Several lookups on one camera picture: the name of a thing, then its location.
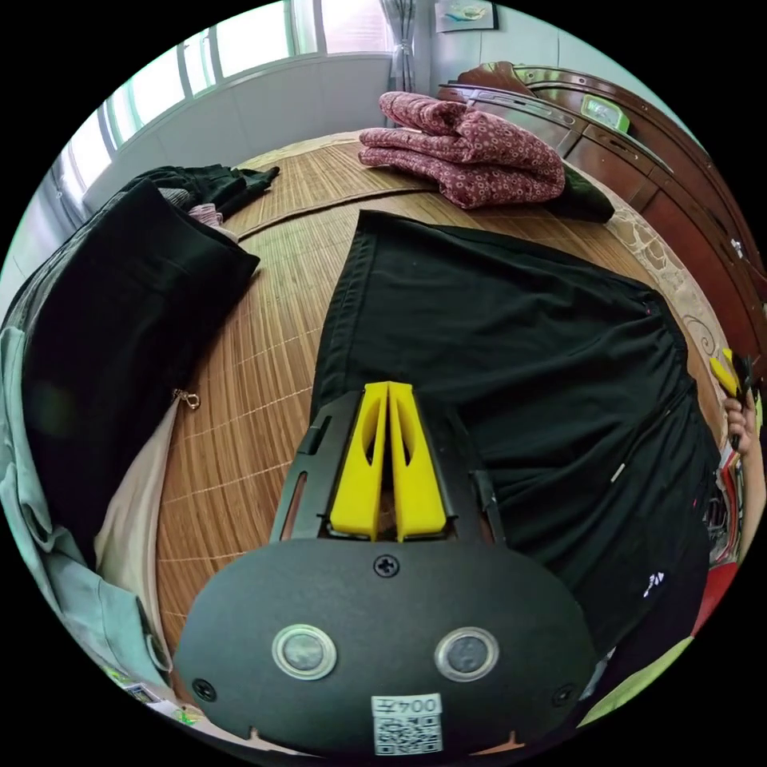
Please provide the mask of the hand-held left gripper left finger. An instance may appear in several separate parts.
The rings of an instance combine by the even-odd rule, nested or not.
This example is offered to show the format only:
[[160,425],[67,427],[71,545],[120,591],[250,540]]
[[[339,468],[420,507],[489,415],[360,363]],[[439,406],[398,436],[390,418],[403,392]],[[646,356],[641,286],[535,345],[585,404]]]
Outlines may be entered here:
[[336,535],[377,538],[386,455],[388,382],[368,383],[360,397],[330,511]]

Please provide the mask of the person's right hand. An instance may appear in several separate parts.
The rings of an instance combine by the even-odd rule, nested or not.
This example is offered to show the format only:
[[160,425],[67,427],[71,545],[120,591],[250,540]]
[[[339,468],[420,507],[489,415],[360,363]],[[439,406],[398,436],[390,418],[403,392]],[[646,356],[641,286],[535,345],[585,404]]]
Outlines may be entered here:
[[746,392],[741,402],[735,398],[724,400],[727,429],[733,449],[743,458],[757,445],[756,406],[751,391]]

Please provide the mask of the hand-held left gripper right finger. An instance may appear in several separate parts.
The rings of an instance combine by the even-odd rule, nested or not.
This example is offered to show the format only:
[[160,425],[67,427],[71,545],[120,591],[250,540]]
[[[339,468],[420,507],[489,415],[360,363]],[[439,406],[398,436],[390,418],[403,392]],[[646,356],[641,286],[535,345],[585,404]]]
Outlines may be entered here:
[[447,516],[410,384],[388,384],[388,422],[397,541],[439,536]]

